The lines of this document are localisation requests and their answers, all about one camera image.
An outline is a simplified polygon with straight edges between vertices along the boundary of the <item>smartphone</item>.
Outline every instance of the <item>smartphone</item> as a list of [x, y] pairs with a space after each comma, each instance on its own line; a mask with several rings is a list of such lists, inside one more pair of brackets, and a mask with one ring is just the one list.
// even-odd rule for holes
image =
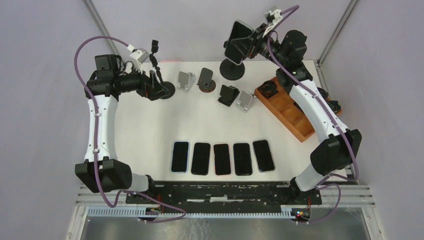
[[171, 172], [185, 173], [189, 163], [189, 143], [186, 141], [176, 141], [173, 144]]
[[233, 45], [234, 39], [242, 39], [247, 38], [252, 35], [254, 30], [245, 24], [244, 22], [237, 20], [234, 22], [232, 26], [231, 34], [229, 35], [224, 55], [234, 64], [240, 65], [243, 60], [247, 57], [244, 53], [242, 53], [235, 45]]
[[233, 146], [234, 168], [237, 176], [252, 175], [251, 147], [249, 143], [235, 143]]
[[267, 140], [254, 141], [253, 151], [260, 172], [270, 172], [276, 169]]
[[208, 175], [210, 155], [211, 145], [209, 143], [196, 142], [193, 150], [191, 173], [194, 175]]
[[218, 176], [231, 174], [230, 147], [228, 144], [216, 144], [213, 146], [215, 158], [215, 174]]

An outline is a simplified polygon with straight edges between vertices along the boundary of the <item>wooden tray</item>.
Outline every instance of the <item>wooden tray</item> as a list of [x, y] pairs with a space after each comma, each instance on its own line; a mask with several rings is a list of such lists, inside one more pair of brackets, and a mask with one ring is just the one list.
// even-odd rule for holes
[[308, 118], [295, 105], [295, 101], [284, 91], [277, 77], [271, 79], [277, 85], [278, 93], [266, 99], [260, 92], [259, 87], [254, 90], [254, 95], [261, 101], [274, 116], [300, 141], [303, 142], [315, 133]]

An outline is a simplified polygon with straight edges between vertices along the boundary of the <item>wire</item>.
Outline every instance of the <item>wire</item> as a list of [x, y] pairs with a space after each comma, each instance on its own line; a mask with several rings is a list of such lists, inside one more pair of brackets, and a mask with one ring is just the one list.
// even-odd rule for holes
[[[278, 26], [280, 26], [280, 24], [284, 21], [284, 20], [286, 20], [290, 15], [292, 15], [297, 9], [299, 9], [299, 5], [295, 5], [295, 6], [292, 6], [292, 7], [290, 7], [290, 8], [288, 8], [288, 9], [286, 9], [286, 10], [284, 10], [284, 11], [282, 11], [281, 12], [281, 15], [283, 15], [283, 14], [286, 14], [286, 13], [288, 13], [286, 16], [284, 16], [283, 17], [283, 19], [279, 22], [279, 23], [277, 23], [276, 25], [275, 25], [275, 27], [272, 29], [273, 31], [275, 31], [277, 28], [278, 28]], [[327, 219], [328, 217], [330, 217], [335, 211], [336, 211], [336, 209], [337, 209], [337, 207], [339, 206], [339, 203], [340, 203], [340, 199], [342, 198], [342, 190], [340, 189], [340, 186], [338, 185], [338, 184], [336, 184], [336, 183], [331, 183], [331, 184], [328, 184], [328, 185], [325, 185], [325, 186], [322, 186], [322, 187], [318, 187], [318, 185], [320, 185], [320, 184], [322, 184], [323, 182], [325, 182], [330, 176], [334, 176], [334, 177], [339, 177], [339, 178], [341, 178], [341, 179], [344, 179], [344, 180], [347, 180], [347, 181], [350, 181], [350, 182], [356, 182], [357, 180], [358, 180], [358, 178], [359, 178], [359, 170], [358, 170], [358, 163], [357, 163], [357, 161], [356, 161], [356, 158], [355, 158], [355, 154], [354, 154], [354, 151], [353, 151], [353, 149], [352, 149], [352, 146], [351, 146], [351, 144], [349, 143], [349, 141], [348, 141], [348, 138], [346, 137], [346, 135], [345, 135], [345, 133], [342, 131], [342, 129], [339, 127], [339, 125], [337, 124], [337, 121], [335, 120], [335, 118], [332, 116], [332, 114], [330, 113], [330, 111], [327, 109], [327, 107], [326, 107], [326, 105], [325, 105], [325, 103], [324, 102], [322, 102], [321, 101], [321, 99], [319, 98], [319, 97], [317, 97], [317, 94], [315, 94], [315, 92], [314, 91], [312, 91], [311, 89], [309, 89], [307, 86], [305, 86], [304, 84], [302, 84], [299, 80], [297, 80], [296, 78], [295, 78], [295, 76], [293, 76], [286, 68], [284, 68], [284, 66], [277, 60], [277, 58], [276, 58], [276, 56], [274, 55], [274, 53], [273, 53], [273, 51], [272, 51], [272, 49], [271, 49], [271, 35], [272, 35], [272, 31], [270, 32], [270, 34], [268, 34], [268, 41], [267, 41], [267, 49], [268, 49], [268, 52], [269, 52], [269, 55], [270, 55], [270, 57], [272, 58], [272, 60], [274, 61], [274, 63], [278, 66], [278, 67], [280, 67], [281, 68], [281, 70], [283, 70], [283, 72], [285, 72], [285, 74], [287, 74], [296, 84], [298, 84], [300, 87], [302, 87], [305, 91], [307, 91], [307, 92], [309, 92], [311, 95], [312, 95], [312, 97], [314, 98], [314, 99], [316, 99], [317, 101], [318, 101], [318, 103], [321, 105], [321, 107], [324, 109], [324, 111], [325, 111], [325, 113], [328, 115], [328, 117], [330, 118], [330, 120], [331, 120], [331, 122], [332, 122], [332, 124], [335, 126], [335, 128], [337, 129], [337, 131], [340, 133], [340, 135], [341, 135], [341, 137], [343, 138], [343, 140], [344, 140], [344, 143], [346, 144], [346, 146], [347, 146], [347, 149], [348, 149], [348, 151], [349, 151], [349, 154], [350, 154], [350, 158], [352, 159], [352, 163], [353, 163], [353, 167], [354, 167], [354, 170], [355, 170], [355, 176], [354, 176], [354, 178], [347, 178], [347, 177], [344, 177], [344, 176], [342, 176], [342, 175], [339, 175], [339, 174], [336, 174], [336, 173], [332, 173], [332, 174], [330, 174], [329, 176], [326, 176], [323, 180], [321, 180], [318, 184], [317, 184], [317, 186], [315, 187], [315, 189], [317, 189], [317, 190], [322, 190], [322, 189], [326, 189], [326, 188], [328, 188], [328, 187], [330, 187], [330, 186], [336, 186], [337, 187], [337, 189], [338, 189], [338, 198], [337, 198], [337, 202], [336, 202], [336, 204], [335, 204], [335, 206], [334, 206], [334, 208], [331, 210], [331, 212], [328, 214], [328, 215], [326, 215], [326, 216], [324, 216], [324, 217], [321, 217], [321, 218], [319, 218], [319, 219], [316, 219], [316, 220], [312, 220], [312, 221], [308, 221], [306, 224], [312, 224], [312, 223], [317, 223], [317, 222], [320, 222], [320, 221], [322, 221], [322, 220], [324, 220], [324, 219]]]
[[[99, 177], [99, 163], [98, 163], [99, 155], [98, 155], [98, 152], [96, 151], [98, 149], [98, 144], [97, 143], [98, 143], [98, 138], [99, 138], [99, 132], [98, 132], [99, 118], [97, 117], [97, 115], [99, 113], [99, 105], [98, 105], [97, 100], [94, 97], [92, 91], [86, 85], [86, 83], [83, 80], [83, 77], [80, 74], [80, 71], [78, 70], [78, 55], [80, 54], [81, 49], [86, 44], [88, 44], [89, 42], [91, 42], [93, 40], [96, 40], [96, 39], [110, 39], [110, 40], [114, 40], [116, 42], [119, 42], [119, 43], [123, 44], [125, 47], [128, 47], [128, 44], [125, 43], [122, 40], [119, 40], [119, 39], [117, 39], [115, 37], [111, 37], [111, 36], [94, 36], [94, 37], [91, 37], [91, 38], [85, 40], [83, 43], [81, 43], [81, 45], [76, 49], [75, 56], [73, 57], [73, 67], [75, 69], [76, 76], [78, 77], [78, 79], [81, 82], [82, 86], [84, 87], [85, 91], [88, 93], [88, 95], [92, 99], [93, 105], [94, 105], [94, 114], [96, 116], [94, 118], [94, 134], [93, 134], [93, 147], [95, 149], [95, 151], [93, 153], [94, 154], [94, 178], [95, 178], [95, 183], [96, 183], [97, 188], [98, 188], [98, 191], [99, 191], [101, 197], [103, 198], [104, 202], [106, 203], [106, 205], [108, 205], [110, 208], [115, 208], [117, 206], [117, 204], [118, 204], [119, 196], [120, 196], [120, 194], [123, 191], [122, 190], [119, 190], [116, 193], [115, 202], [113, 204], [108, 200], [108, 198], [105, 195], [105, 192], [103, 191], [102, 184], [100, 182], [100, 177]], [[150, 196], [148, 196], [148, 195], [146, 195], [146, 194], [144, 194], [142, 192], [131, 192], [131, 193], [135, 193], [137, 195], [143, 196], [143, 197], [145, 197], [145, 198], [147, 198], [147, 199], [149, 199], [149, 200], [151, 200], [151, 201], [153, 201], [153, 202], [155, 202], [155, 203], [157, 203], [157, 204], [159, 204], [161, 206], [168, 207], [168, 208], [171, 208], [171, 209], [175, 209], [175, 210], [180, 211], [180, 212], [183, 213], [183, 215], [178, 216], [178, 217], [174, 217], [174, 218], [170, 218], [170, 219], [166, 219], [166, 220], [160, 220], [160, 221], [152, 221], [152, 222], [149, 222], [149, 223], [165, 223], [165, 222], [170, 222], [170, 221], [173, 221], [173, 220], [181, 219], [181, 218], [183, 218], [187, 214], [187, 212], [185, 210], [181, 209], [181, 208], [178, 208], [176, 206], [172, 206], [172, 205], [163, 203], [161, 201], [158, 201], [158, 200], [156, 200], [156, 199], [154, 199], [154, 198], [152, 198], [152, 197], [150, 197]]]

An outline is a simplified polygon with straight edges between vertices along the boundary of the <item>white wall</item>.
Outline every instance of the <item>white wall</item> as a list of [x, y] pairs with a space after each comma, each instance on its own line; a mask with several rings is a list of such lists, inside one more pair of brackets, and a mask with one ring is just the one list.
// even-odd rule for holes
[[[159, 41], [157, 58], [222, 61], [224, 41], [237, 19], [259, 27], [273, 6], [300, 8], [278, 29], [280, 40], [292, 29], [307, 37], [306, 60], [320, 57], [350, 0], [93, 0], [111, 36], [150, 51]], [[121, 53], [125, 49], [118, 46]]]
[[388, 240], [422, 240], [424, 1], [360, 1], [324, 62]]
[[[99, 35], [80, 0], [0, 3], [0, 239], [64, 239], [88, 140], [88, 105], [73, 67]], [[79, 59], [83, 76], [102, 40]]]

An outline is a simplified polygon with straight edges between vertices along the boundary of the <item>gray floor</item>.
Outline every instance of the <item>gray floor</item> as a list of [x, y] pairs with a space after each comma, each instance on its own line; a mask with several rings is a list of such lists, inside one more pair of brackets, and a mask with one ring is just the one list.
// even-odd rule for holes
[[[312, 219], [326, 214], [313, 209]], [[89, 217], [82, 240], [369, 240], [362, 211], [338, 209], [323, 222], [296, 226], [288, 219], [186, 218], [144, 224], [134, 217]]]

